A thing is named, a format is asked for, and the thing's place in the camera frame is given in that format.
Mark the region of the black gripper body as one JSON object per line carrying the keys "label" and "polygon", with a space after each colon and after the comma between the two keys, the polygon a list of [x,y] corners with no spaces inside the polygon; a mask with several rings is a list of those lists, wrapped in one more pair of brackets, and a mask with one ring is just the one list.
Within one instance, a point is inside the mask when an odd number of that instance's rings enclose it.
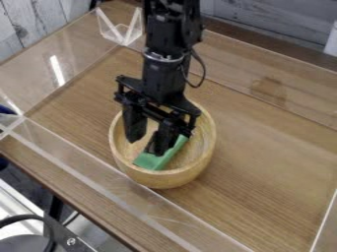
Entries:
{"label": "black gripper body", "polygon": [[133,104],[142,108],[148,120],[158,123],[165,119],[182,119],[192,131],[196,128],[200,108],[193,105],[185,95],[186,86],[198,88],[189,80],[192,58],[200,58],[196,50],[185,51],[176,57],[160,55],[153,51],[144,53],[142,78],[126,75],[117,76],[118,90],[116,101],[121,104]]}

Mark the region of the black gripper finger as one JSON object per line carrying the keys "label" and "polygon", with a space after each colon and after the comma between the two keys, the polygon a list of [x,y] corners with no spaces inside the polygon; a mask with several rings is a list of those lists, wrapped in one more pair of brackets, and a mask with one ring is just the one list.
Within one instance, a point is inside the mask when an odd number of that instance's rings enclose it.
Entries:
{"label": "black gripper finger", "polygon": [[142,114],[142,108],[133,104],[125,104],[124,120],[126,138],[132,143],[134,143],[141,140],[146,134],[148,118]]}
{"label": "black gripper finger", "polygon": [[165,119],[160,122],[158,129],[153,133],[145,151],[157,157],[162,157],[176,146],[181,137],[190,138],[188,123],[182,119]]}

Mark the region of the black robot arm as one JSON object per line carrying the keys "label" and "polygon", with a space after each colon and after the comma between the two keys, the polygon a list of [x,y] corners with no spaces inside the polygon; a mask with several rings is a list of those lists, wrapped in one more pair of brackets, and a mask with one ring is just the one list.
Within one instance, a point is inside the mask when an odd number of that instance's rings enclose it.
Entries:
{"label": "black robot arm", "polygon": [[141,140],[148,121],[158,122],[145,151],[158,157],[189,137],[201,110],[188,100],[190,62],[200,58],[202,41],[201,0],[145,0],[146,44],[142,77],[117,76],[116,101],[124,105],[126,138]]}

